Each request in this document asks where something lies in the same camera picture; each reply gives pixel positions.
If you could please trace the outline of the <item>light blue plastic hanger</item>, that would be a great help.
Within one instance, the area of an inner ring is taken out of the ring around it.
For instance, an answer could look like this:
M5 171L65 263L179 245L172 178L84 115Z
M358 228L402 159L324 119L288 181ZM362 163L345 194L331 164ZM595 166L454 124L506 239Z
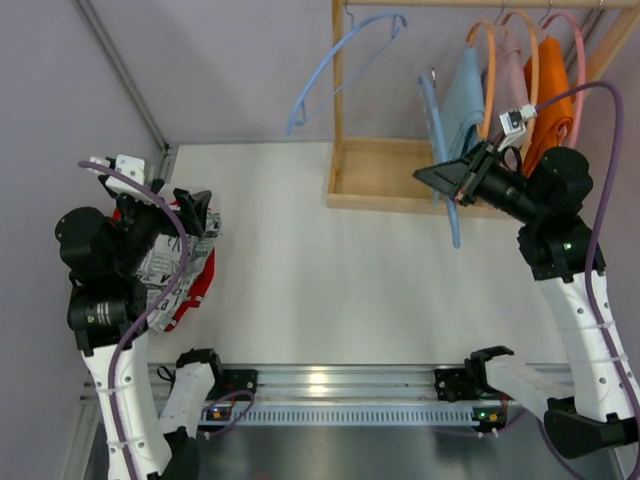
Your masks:
M354 72L346 76L344 74L344 51L346 47L366 30L384 22L387 22L389 26L386 41L381 43ZM378 13L365 18L359 23L353 23L349 31L334 42L332 48L318 63L307 83L300 91L290 110L285 127L285 135L290 137L295 129L307 125L312 119L326 110L329 105L332 105L333 113L341 119L343 115L342 103L344 90L362 75L407 28L408 20L406 16L398 11ZM329 67L332 68L333 80L331 94L313 109L309 109L307 106L309 95L320 80L320 77Z

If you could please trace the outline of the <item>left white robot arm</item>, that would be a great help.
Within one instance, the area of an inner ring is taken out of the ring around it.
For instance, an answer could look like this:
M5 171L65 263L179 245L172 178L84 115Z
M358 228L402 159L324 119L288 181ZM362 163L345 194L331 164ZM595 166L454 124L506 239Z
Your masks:
M55 228L72 283L67 323L99 398L111 479L197 478L198 422L224 377L214 349L191 349L179 356L165 408L156 411L148 374L150 319L185 276L189 240L206 239L216 221L211 191L173 194L168 205L120 193L118 218L80 207ZM138 271L161 235L178 241L178 267L150 299Z

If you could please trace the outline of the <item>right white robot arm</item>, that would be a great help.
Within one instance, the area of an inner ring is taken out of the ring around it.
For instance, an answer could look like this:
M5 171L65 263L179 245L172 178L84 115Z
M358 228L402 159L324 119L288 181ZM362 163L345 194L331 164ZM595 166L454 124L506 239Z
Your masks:
M497 346L466 359L474 387L532 413L565 459L638 442L639 386L607 306L603 255L580 216L593 187L587 159L553 147L525 175L506 169L502 153L482 142L413 176L460 206L482 201L521 222L519 251L548 302L572 374L570 387L558 385Z

